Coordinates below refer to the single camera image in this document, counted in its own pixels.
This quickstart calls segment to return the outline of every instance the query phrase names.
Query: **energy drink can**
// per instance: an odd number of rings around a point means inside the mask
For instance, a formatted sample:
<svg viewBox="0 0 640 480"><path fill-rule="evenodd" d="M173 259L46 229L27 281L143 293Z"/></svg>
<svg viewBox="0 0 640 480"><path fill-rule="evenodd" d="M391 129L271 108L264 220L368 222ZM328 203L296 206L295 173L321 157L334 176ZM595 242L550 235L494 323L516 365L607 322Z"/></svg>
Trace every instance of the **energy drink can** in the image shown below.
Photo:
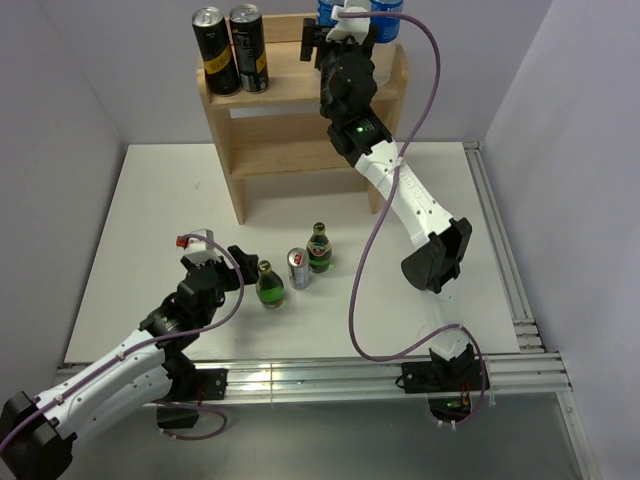
<svg viewBox="0 0 640 480"><path fill-rule="evenodd" d="M191 24L200 47L209 90L216 95L233 95L240 89L240 79L224 15L217 8L204 7L193 14Z"/></svg>
<svg viewBox="0 0 640 480"><path fill-rule="evenodd" d="M238 5L231 9L229 23L242 88L251 93L264 92L269 86L269 71L260 10L250 3Z"/></svg>
<svg viewBox="0 0 640 480"><path fill-rule="evenodd" d="M287 254L289 281L296 290L309 286L309 255L304 248L292 248Z"/></svg>

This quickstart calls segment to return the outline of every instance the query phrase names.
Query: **black bracket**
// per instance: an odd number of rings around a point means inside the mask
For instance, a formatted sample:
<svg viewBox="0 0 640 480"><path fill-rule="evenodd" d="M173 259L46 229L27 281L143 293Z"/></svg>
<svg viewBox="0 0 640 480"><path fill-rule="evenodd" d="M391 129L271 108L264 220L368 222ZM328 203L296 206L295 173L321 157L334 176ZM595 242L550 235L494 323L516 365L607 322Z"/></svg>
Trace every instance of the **black bracket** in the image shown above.
<svg viewBox="0 0 640 480"><path fill-rule="evenodd" d="M7 400L0 415L0 440L37 411L36 403L24 392ZM2 452L2 460L20 480L54 480L71 464L77 436L73 433L63 439L56 422L47 421L44 415L36 417Z"/></svg>
<svg viewBox="0 0 640 480"><path fill-rule="evenodd" d="M191 388L181 398L172 400L187 402L224 400L228 373L229 371L224 368L197 369L194 373L195 381L191 382L192 385L196 385L196 389ZM156 410L156 423L163 430L193 428L198 418L200 415L194 410L162 406L158 406Z"/></svg>
<svg viewBox="0 0 640 480"><path fill-rule="evenodd" d="M442 286L460 275L460 262L471 238L471 224L466 218L451 220L440 235L432 233L423 245L402 261L402 273L418 290L440 293Z"/></svg>
<svg viewBox="0 0 640 480"><path fill-rule="evenodd" d="M404 362L401 380L405 393L456 393L465 382L469 391L482 389L482 364L475 360L471 345L460 356L446 361L430 352L430 362ZM486 389L490 387L487 375Z"/></svg>

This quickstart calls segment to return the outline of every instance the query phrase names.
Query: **silver can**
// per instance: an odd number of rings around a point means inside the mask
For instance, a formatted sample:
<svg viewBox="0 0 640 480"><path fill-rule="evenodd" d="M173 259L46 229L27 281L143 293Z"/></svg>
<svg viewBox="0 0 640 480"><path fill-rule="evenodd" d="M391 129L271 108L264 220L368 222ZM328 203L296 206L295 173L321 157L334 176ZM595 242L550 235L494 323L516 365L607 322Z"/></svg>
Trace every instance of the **silver can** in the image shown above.
<svg viewBox="0 0 640 480"><path fill-rule="evenodd" d="M287 253L289 281L296 290L304 290L309 286L309 255L304 248L292 248Z"/></svg>

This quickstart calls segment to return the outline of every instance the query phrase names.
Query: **gold label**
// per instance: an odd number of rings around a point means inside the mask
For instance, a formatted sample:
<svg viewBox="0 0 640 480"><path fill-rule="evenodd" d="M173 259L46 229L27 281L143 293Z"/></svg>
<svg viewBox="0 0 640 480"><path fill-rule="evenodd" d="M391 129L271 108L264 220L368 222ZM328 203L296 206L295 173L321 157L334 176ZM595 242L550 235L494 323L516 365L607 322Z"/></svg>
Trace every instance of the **gold label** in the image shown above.
<svg viewBox="0 0 640 480"><path fill-rule="evenodd" d="M267 66L267 50L265 49L265 51L262 52L262 55L260 55L260 58L258 58L258 60L256 61L256 68L258 69L258 73L264 70L264 67L266 66Z"/></svg>
<svg viewBox="0 0 640 480"><path fill-rule="evenodd" d="M204 69L209 74L218 73L231 61L231 47L227 46L224 51L213 60L204 62Z"/></svg>

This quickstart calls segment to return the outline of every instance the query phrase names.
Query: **white table surface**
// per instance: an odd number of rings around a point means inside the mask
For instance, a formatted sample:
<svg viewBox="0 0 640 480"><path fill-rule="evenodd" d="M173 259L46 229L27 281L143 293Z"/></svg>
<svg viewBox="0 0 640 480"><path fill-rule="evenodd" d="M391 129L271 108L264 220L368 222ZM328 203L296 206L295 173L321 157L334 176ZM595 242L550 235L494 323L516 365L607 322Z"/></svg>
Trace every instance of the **white table surface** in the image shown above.
<svg viewBox="0 0 640 480"><path fill-rule="evenodd" d="M485 353L518 353L512 318L482 209L459 143L417 143L406 160L438 201L473 234L457 281L458 318ZM312 274L304 291L266 310L247 288L236 316L186 353L194 360L356 357L347 331L349 295L362 248L375 223L356 172L260 178L247 182L249 215L237 225L213 145L129 147L66 362L92 362L137 328L184 278L176 236L200 228L223 246L239 245L272 262L288 286L287 251L304 246L317 221L327 225L334 268ZM404 279L400 262L413 252L390 213L369 256L356 309L356 330L371 354L395 353L431 330L430 295ZM236 293L218 310L222 318ZM426 354L429 344L416 353Z"/></svg>

